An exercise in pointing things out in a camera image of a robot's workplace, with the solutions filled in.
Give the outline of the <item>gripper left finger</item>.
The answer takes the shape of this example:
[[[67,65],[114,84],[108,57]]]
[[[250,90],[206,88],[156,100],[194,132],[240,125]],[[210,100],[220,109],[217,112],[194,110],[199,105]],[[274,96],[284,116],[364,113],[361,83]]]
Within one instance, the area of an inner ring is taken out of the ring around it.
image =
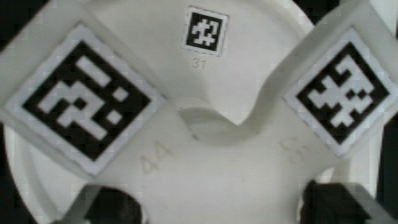
[[[140,204],[115,188],[85,185],[53,224],[144,224]]]

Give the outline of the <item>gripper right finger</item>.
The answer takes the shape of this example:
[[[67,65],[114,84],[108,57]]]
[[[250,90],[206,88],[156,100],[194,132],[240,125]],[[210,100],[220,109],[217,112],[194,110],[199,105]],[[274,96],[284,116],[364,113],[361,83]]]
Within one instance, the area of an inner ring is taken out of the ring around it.
[[[398,224],[359,184],[311,181],[302,194],[300,224]]]

